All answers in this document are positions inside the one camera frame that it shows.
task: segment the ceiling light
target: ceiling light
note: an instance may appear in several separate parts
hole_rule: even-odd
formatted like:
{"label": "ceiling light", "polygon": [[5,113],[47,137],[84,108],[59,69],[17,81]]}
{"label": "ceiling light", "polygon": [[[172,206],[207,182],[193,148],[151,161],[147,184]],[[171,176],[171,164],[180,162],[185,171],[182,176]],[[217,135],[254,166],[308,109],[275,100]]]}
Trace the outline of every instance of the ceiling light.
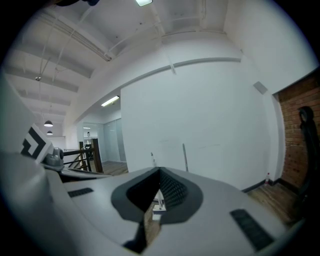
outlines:
{"label": "ceiling light", "polygon": [[101,106],[102,106],[102,107],[105,107],[106,105],[108,105],[108,104],[110,104],[110,103],[112,103],[112,102],[115,102],[117,99],[119,99],[119,96],[115,96],[115,97],[109,99],[108,101],[106,101],[105,103],[103,103]]}
{"label": "ceiling light", "polygon": [[145,6],[147,4],[151,4],[153,0],[136,0],[139,6]]}
{"label": "ceiling light", "polygon": [[52,124],[52,122],[51,122],[50,120],[48,120],[48,121],[46,121],[46,122],[44,123],[44,126],[45,126],[45,127],[52,127],[52,126],[54,126],[54,125]]}

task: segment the pipe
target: pipe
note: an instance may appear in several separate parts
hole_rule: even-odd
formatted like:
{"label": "pipe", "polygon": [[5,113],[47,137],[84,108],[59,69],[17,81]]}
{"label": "pipe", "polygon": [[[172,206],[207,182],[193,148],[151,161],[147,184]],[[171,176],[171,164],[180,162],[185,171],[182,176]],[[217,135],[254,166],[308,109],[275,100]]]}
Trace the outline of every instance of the pipe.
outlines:
{"label": "pipe", "polygon": [[23,73],[26,73],[26,54],[23,53]]}
{"label": "pipe", "polygon": [[155,23],[153,23],[151,26],[148,26],[144,29],[142,29],[141,31],[135,31],[133,34],[130,34],[129,36],[125,37],[124,39],[120,40],[118,43],[116,43],[113,47],[111,47],[110,49],[107,50],[107,52],[104,54],[104,56],[111,52],[115,47],[117,47],[119,44],[121,44],[122,42],[128,40],[129,38],[133,37],[134,35],[136,35],[136,33],[141,33],[144,32],[148,29],[151,29],[152,27],[156,27],[158,24],[160,23],[165,23],[165,22],[174,22],[174,21],[180,21],[180,20],[189,20],[189,19],[198,19],[198,16],[190,16],[190,17],[181,17],[181,18],[174,18],[174,19],[169,19],[169,20],[162,20],[162,21],[157,21]]}
{"label": "pipe", "polygon": [[[91,13],[91,11],[94,9],[95,7],[94,6],[91,6],[89,7],[85,12],[84,14],[82,15],[81,19],[78,21],[78,23],[75,25],[75,28],[73,29],[72,33],[69,35],[68,37],[68,40],[65,42],[64,46],[62,47],[61,51],[60,51],[60,54],[59,54],[59,58],[58,58],[58,61],[55,65],[55,70],[58,69],[58,65],[59,65],[59,62],[60,62],[60,59],[62,57],[62,54],[64,53],[64,50],[66,48],[66,46],[68,45],[68,43],[70,42],[70,39],[72,37],[72,35],[77,31],[77,29],[79,28],[79,26],[81,25],[81,23],[84,21],[84,19]],[[52,78],[52,81],[55,80],[56,74],[53,75],[53,78]]]}
{"label": "pipe", "polygon": [[44,71],[45,71],[45,69],[46,69],[46,67],[47,67],[48,62],[50,61],[50,59],[51,59],[51,57],[49,57],[49,58],[47,59],[45,65],[44,65],[44,67],[43,67],[43,70],[42,70],[42,72],[40,73],[40,77],[42,77],[42,74],[44,73]]}
{"label": "pipe", "polygon": [[41,81],[39,81],[39,100],[41,101]]}
{"label": "pipe", "polygon": [[60,11],[59,11],[58,15],[55,17],[55,19],[54,19],[54,21],[53,21],[53,23],[52,23],[52,25],[51,25],[50,32],[49,32],[49,34],[48,34],[48,36],[47,36],[47,38],[46,38],[45,44],[44,44],[44,46],[43,46],[42,55],[41,55],[41,62],[40,62],[39,76],[41,75],[41,73],[43,73],[43,71],[42,71],[42,63],[43,63],[43,61],[44,61],[44,55],[45,55],[45,52],[46,52],[46,48],[47,48],[47,45],[48,45],[50,36],[51,36],[51,34],[52,34],[52,31],[53,31],[53,29],[54,29],[54,27],[55,27],[55,25],[56,25],[56,23],[57,23],[60,15],[61,15],[61,14],[60,14]]}

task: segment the ceiling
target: ceiling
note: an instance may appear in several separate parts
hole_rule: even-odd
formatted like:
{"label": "ceiling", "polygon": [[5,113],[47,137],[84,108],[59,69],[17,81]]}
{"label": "ceiling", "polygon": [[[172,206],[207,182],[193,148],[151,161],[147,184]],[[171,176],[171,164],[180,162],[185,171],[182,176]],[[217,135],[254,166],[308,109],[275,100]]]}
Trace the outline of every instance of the ceiling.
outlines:
{"label": "ceiling", "polygon": [[147,40],[183,31],[223,32],[227,6],[228,0],[153,0],[143,7],[135,0],[53,5],[26,24],[4,71],[37,122],[62,123],[95,71]]}
{"label": "ceiling", "polygon": [[[116,89],[112,93],[114,95],[120,95],[120,89]],[[81,121],[86,124],[106,124],[119,118],[121,118],[121,98],[112,104],[93,109]]]}

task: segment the ceiling beam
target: ceiling beam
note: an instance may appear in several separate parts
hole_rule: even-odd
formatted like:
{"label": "ceiling beam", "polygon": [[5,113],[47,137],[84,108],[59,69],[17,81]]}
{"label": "ceiling beam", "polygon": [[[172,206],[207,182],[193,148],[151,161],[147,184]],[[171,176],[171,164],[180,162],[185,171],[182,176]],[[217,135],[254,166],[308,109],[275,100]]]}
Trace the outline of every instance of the ceiling beam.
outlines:
{"label": "ceiling beam", "polygon": [[55,116],[61,116],[61,117],[64,117],[66,115],[65,111],[59,111],[56,109],[48,109],[48,108],[41,108],[41,107],[34,107],[34,106],[29,106],[28,108],[33,113],[43,113],[43,114],[49,114],[49,115],[55,115]]}
{"label": "ceiling beam", "polygon": [[50,114],[41,114],[38,112],[33,112],[35,118],[37,119],[36,122],[40,123],[42,126],[44,125],[44,122],[47,120],[50,120],[52,123],[54,124],[61,124],[63,123],[64,119],[62,118],[55,118],[54,115],[50,115]]}
{"label": "ceiling beam", "polygon": [[19,90],[17,89],[17,92],[19,93],[20,97],[30,100],[36,100],[36,101],[42,101],[47,103],[53,103],[53,104],[59,104],[64,106],[70,106],[71,102],[68,100],[64,100],[57,97],[49,97],[49,95],[41,94],[41,98],[39,97],[38,93],[35,92],[28,92],[26,93],[25,90]]}
{"label": "ceiling beam", "polygon": [[[40,21],[51,25],[54,22],[56,15],[58,15],[60,8],[56,8],[56,11],[46,8],[42,12],[39,12],[35,17]],[[111,52],[105,54],[113,43],[105,37],[105,35],[97,30],[94,26],[86,22],[85,20],[78,27],[77,24],[81,17],[70,9],[64,9],[62,15],[59,16],[54,28],[66,35],[70,35],[74,29],[76,32],[73,33],[72,38],[78,43],[86,46],[89,50],[95,52],[98,56],[103,58],[105,61],[109,61],[111,58],[115,58],[115,55]]]}
{"label": "ceiling beam", "polygon": [[[21,51],[26,54],[30,54],[36,56],[38,58],[42,58],[42,48],[41,45],[27,45],[27,44],[15,44],[13,49],[17,51]],[[57,63],[58,62],[59,52],[54,52],[53,50],[49,49],[48,47],[45,50],[43,55],[44,60],[48,60],[50,58],[50,62]],[[88,69],[82,66],[80,63],[74,63],[71,59],[67,59],[63,56],[59,61],[59,66],[62,66],[65,69],[71,70],[76,72],[79,75],[82,75],[86,78],[90,78],[93,72],[92,69]]]}
{"label": "ceiling beam", "polygon": [[[36,77],[39,76],[38,73],[34,73],[34,72],[31,72],[31,71],[28,71],[28,70],[26,70],[24,72],[23,69],[19,69],[19,68],[12,67],[12,66],[5,66],[4,67],[4,72],[6,74],[8,74],[8,75],[12,75],[12,76],[20,77],[20,78],[26,78],[26,79],[33,80],[35,83],[38,84],[38,81],[36,81]],[[77,93],[78,89],[79,89],[78,86],[76,86],[74,84],[71,84],[71,83],[67,83],[67,82],[61,81],[61,80],[54,80],[54,83],[53,83],[52,82],[52,78],[49,77],[49,76],[42,76],[41,77],[41,83],[44,83],[44,84],[47,84],[47,85],[50,85],[50,86],[55,86],[55,87],[58,87],[58,88],[62,88],[62,89],[65,89],[65,90],[68,90],[68,91],[74,92],[74,93]]]}
{"label": "ceiling beam", "polygon": [[148,4],[150,10],[153,14],[154,20],[158,25],[158,30],[161,36],[165,36],[168,33],[174,31],[174,23],[171,20],[171,7],[168,4],[163,4],[161,1],[153,1],[153,3]]}

